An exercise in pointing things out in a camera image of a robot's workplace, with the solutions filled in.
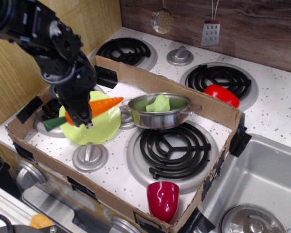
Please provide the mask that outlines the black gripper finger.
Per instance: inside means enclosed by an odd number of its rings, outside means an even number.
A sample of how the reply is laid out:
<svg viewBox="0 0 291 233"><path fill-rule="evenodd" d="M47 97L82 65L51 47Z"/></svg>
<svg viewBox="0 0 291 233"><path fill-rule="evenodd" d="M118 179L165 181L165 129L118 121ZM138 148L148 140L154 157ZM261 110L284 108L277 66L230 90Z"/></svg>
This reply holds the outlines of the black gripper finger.
<svg viewBox="0 0 291 233"><path fill-rule="evenodd" d="M86 128L90 128L93 126L89 99L90 92L83 92L65 100L65 108L76 127L84 125Z"/></svg>

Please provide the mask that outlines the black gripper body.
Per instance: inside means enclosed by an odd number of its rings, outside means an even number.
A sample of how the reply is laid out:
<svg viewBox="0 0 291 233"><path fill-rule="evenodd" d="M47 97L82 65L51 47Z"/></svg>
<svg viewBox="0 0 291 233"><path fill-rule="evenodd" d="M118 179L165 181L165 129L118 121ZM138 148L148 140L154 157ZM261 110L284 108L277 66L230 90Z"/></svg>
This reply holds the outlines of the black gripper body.
<svg viewBox="0 0 291 233"><path fill-rule="evenodd" d="M40 74L44 81L53 86L53 95L57 94L68 106L89 105L89 94L97 79L83 51L78 52L72 63L59 55L40 55Z"/></svg>

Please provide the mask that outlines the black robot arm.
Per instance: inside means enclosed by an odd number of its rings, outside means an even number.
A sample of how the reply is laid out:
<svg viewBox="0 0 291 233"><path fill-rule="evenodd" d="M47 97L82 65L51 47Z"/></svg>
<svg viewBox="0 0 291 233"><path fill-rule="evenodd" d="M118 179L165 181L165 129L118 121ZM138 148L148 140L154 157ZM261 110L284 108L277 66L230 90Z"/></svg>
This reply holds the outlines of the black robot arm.
<svg viewBox="0 0 291 233"><path fill-rule="evenodd" d="M96 71L81 50L81 37L37 0L0 0L0 39L18 44L34 58L50 94L75 126L93 126L90 92Z"/></svg>

